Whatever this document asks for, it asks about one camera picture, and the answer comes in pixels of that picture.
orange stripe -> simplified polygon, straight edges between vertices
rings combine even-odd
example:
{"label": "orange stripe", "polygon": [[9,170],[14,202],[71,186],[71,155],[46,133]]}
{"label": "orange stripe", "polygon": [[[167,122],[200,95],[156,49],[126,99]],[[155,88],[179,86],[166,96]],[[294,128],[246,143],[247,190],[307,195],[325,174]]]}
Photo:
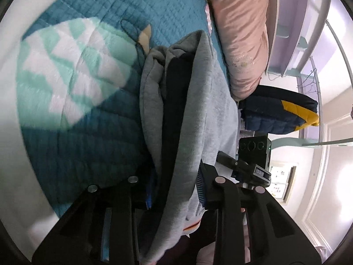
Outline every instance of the orange stripe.
{"label": "orange stripe", "polygon": [[197,221],[195,224],[193,224],[193,225],[191,225],[191,226],[189,226],[189,227],[185,228],[185,229],[184,229],[184,231],[185,231],[185,230],[190,230],[190,229],[195,228],[197,225],[199,225],[199,224],[200,224],[200,222],[201,222],[201,220]]}

metal bolt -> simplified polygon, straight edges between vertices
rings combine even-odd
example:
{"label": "metal bolt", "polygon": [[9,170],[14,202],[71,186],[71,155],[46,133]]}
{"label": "metal bolt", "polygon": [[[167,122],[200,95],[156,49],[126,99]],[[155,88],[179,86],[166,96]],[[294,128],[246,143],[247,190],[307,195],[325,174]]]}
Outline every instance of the metal bolt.
{"label": "metal bolt", "polygon": [[90,185],[90,186],[87,188],[87,191],[88,191],[89,193],[96,192],[97,190],[98,190],[98,186],[97,186],[97,185],[94,185],[94,184]]}
{"label": "metal bolt", "polygon": [[129,183],[136,183],[136,182],[138,182],[138,177],[137,176],[130,176],[128,178],[128,182]]}
{"label": "metal bolt", "polygon": [[217,183],[219,183],[219,184],[222,184],[222,183],[225,183],[225,178],[222,177],[222,176],[217,176],[217,177],[215,178],[215,181],[216,181]]}
{"label": "metal bolt", "polygon": [[265,189],[262,186],[255,187],[255,191],[260,194],[265,193]]}

bunk bed railing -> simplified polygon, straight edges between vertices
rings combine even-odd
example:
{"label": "bunk bed railing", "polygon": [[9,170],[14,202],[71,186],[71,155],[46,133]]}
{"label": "bunk bed railing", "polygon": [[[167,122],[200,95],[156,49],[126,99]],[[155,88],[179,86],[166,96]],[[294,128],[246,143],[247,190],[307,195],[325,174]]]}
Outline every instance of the bunk bed railing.
{"label": "bunk bed railing", "polygon": [[[351,80],[351,87],[353,90],[353,73],[352,73],[352,68],[351,68],[351,65],[348,61],[347,55],[345,54],[345,50],[343,49],[343,46],[342,46],[338,36],[336,35],[334,29],[332,28],[332,26],[330,25],[330,23],[327,19],[325,21],[325,24],[328,26],[329,30],[331,31],[331,33],[337,43],[338,48],[340,49],[343,60],[345,61],[345,66],[347,67],[349,79]],[[346,138],[343,140],[333,140],[333,141],[324,141],[323,140],[324,124],[322,122],[323,115],[322,115],[322,99],[321,99],[320,83],[319,83],[319,78],[318,78],[318,74],[316,71],[315,62],[314,62],[314,59],[312,56],[310,56],[310,62],[311,62],[311,66],[313,69],[314,79],[315,79],[317,94],[318,94],[318,106],[319,106],[319,109],[318,109],[318,111],[319,111],[319,137],[318,137],[318,141],[305,138],[304,132],[301,131],[299,134],[299,138],[285,137],[285,138],[279,138],[279,139],[273,140],[272,141],[272,149],[282,147],[282,146],[297,146],[297,147],[320,147],[320,146],[346,147],[346,146],[353,146],[353,137]]]}

teal quilted blanket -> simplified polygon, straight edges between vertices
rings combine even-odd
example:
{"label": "teal quilted blanket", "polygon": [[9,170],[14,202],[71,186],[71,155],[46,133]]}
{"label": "teal quilted blanket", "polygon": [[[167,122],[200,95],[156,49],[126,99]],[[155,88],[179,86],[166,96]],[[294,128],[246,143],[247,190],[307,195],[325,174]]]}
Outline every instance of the teal quilted blanket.
{"label": "teal quilted blanket", "polygon": [[207,12],[206,0],[57,0],[29,28],[18,58],[18,115],[59,217],[88,185],[115,185],[153,167],[139,112],[150,48],[201,29],[225,73]]}

window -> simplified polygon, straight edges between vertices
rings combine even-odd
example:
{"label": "window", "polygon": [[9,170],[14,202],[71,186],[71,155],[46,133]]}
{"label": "window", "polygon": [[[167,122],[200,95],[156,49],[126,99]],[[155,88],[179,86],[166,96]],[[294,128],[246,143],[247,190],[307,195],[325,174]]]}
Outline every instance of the window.
{"label": "window", "polygon": [[271,166],[271,185],[266,189],[279,202],[286,202],[293,183],[295,166]]}

